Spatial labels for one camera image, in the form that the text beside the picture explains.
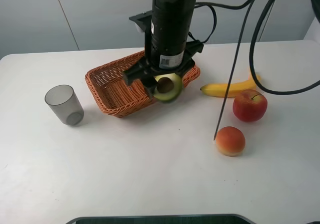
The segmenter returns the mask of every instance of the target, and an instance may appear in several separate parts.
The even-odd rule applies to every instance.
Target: gray translucent cup
[[[84,117],[84,110],[69,85],[53,87],[46,93],[44,100],[63,124],[77,125]]]

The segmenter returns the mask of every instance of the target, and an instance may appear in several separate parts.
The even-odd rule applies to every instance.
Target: white table
[[[294,96],[266,94],[254,124],[238,121],[229,99],[221,127],[243,131],[241,157],[219,154],[212,137],[222,99],[200,86],[226,82],[235,44],[205,46],[201,76],[169,105],[127,118],[98,109],[84,76],[141,49],[9,55],[0,61],[0,223],[65,224],[82,216],[238,214],[258,224],[320,220],[320,87]],[[249,75],[243,44],[234,81]],[[320,46],[258,43],[255,66],[278,90],[320,78]],[[44,102],[69,84],[85,117],[60,123]]]

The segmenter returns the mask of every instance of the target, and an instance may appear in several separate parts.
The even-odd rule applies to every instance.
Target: apple stem
[[[262,95],[262,94],[258,94],[258,95]],[[255,96],[258,96],[258,95],[255,95]],[[253,100],[255,98],[255,96],[253,96],[251,99]]]

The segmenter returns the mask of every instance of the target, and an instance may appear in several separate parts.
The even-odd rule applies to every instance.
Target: yellow banana
[[[261,76],[258,74],[256,75],[256,77],[258,80],[261,79]],[[224,97],[226,94],[227,85],[228,85],[227,83],[224,83],[224,84],[211,83],[211,84],[202,86],[200,90],[205,95],[210,95],[215,97]],[[228,92],[228,97],[235,97],[242,90],[255,89],[255,88],[256,88],[255,81],[250,76],[250,78],[246,81],[231,84]]]

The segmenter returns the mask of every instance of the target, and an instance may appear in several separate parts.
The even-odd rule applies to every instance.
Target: wicker basket
[[[141,51],[112,61],[85,75],[85,81],[103,113],[124,117],[156,101],[155,98],[149,99],[140,80],[135,80],[129,87],[123,80],[122,71],[135,64],[144,54]],[[184,86],[199,75],[200,69],[194,66],[183,77]]]

